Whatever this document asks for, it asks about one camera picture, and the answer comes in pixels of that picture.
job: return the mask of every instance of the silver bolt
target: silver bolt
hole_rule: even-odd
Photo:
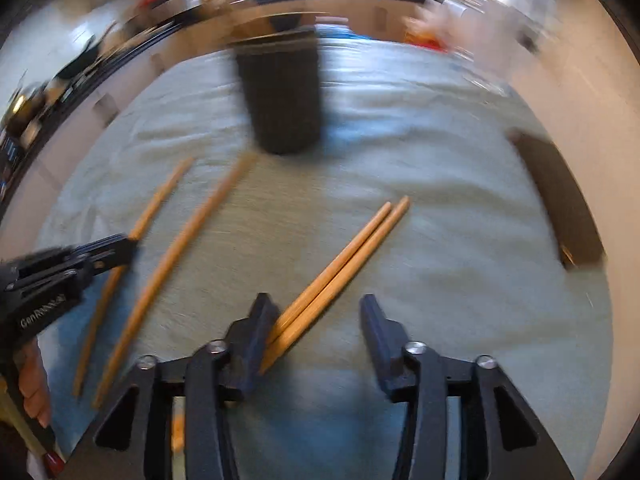
[[[153,357],[152,355],[143,355],[139,357],[136,361],[136,366],[141,370],[151,370],[154,366],[158,364],[158,359]]]
[[[409,352],[409,354],[424,354],[427,351],[427,345],[420,341],[409,341],[404,345],[404,349]]]
[[[222,339],[215,339],[207,343],[207,350],[210,354],[221,354],[226,351],[226,342]]]
[[[498,361],[496,361],[490,355],[481,355],[478,359],[476,359],[476,363],[481,368],[485,370],[493,370],[498,365]]]

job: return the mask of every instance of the pair of chopsticks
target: pair of chopsticks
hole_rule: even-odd
[[[140,331],[146,314],[151,308],[151,304],[160,291],[164,280],[173,270],[188,244],[198,234],[205,220],[224,202],[238,181],[253,167],[256,159],[257,153],[255,152],[244,152],[238,158],[222,182],[213,190],[206,202],[191,216],[182,231],[174,238],[174,241],[162,256],[160,263],[146,283],[140,298],[133,307],[129,319],[127,319],[127,324],[120,335],[120,339],[111,353],[111,357],[102,374],[102,379],[95,394],[94,408],[99,408],[102,404],[105,395],[111,387],[111,383],[113,383],[118,370],[122,366],[122,362],[127,355],[127,349],[129,349],[129,345]]]
[[[408,211],[409,206],[410,200],[407,196],[393,208],[391,202],[385,203],[329,266],[287,307],[267,339],[267,348],[260,367],[261,374],[309,329],[342,292]],[[174,452],[180,452],[183,447],[184,415],[179,415],[174,418],[172,425],[172,449]]]
[[[146,206],[145,210],[142,212],[142,215],[140,215],[140,218],[138,218],[138,221],[129,233],[129,238],[131,238],[132,240],[140,240],[145,235],[146,231],[151,225],[151,221],[160,209],[160,206],[174,190],[175,186],[178,184],[178,181],[189,170],[189,168],[193,164],[193,161],[193,157],[185,158],[184,160],[180,161],[167,181],[162,184],[162,186],[158,187],[158,189],[156,189],[156,193],[154,194],[151,201]],[[113,297],[118,283],[124,276],[126,270],[127,267],[125,266],[113,269],[109,273],[109,277],[107,278],[107,281],[102,288],[100,299],[98,300],[98,303],[95,307],[94,316],[91,318],[87,335],[84,338],[84,345],[82,346],[82,350],[80,352],[78,368],[76,368],[76,377],[74,378],[74,385],[72,389],[72,393],[75,397],[79,397],[82,393],[82,386],[84,384],[84,378],[89,366],[91,354],[94,350],[95,338],[97,336],[98,329],[104,321],[104,317],[107,314],[107,309],[109,307],[109,304],[111,303],[111,298]]]

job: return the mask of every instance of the light blue tablecloth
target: light blue tablecloth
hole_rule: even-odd
[[[322,43],[327,138],[263,155],[166,283],[131,349],[190,354],[258,292],[286,307],[375,211],[413,205],[362,272],[231,413],[241,478],[388,479],[404,417],[376,386],[358,299],[441,354],[498,358],[580,478],[607,400],[611,326],[600,270],[565,272],[540,201],[503,133],[544,135],[517,97],[468,83],[447,57],[370,41]],[[248,142],[228,53],[182,63],[105,131],[66,183],[39,246],[127,232],[154,188],[197,163],[162,208],[98,337],[84,398],[71,384],[103,279],[40,338],[54,427],[69,451],[130,308],[162,253]]]

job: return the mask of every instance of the human hand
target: human hand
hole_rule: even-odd
[[[46,428],[51,422],[51,400],[38,340],[27,343],[22,352],[24,365],[18,377],[18,387],[24,396],[24,411],[31,418],[37,418],[40,425]]]

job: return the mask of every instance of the black cup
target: black cup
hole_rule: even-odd
[[[258,146],[290,155],[316,144],[322,107],[315,29],[237,41],[232,49]]]

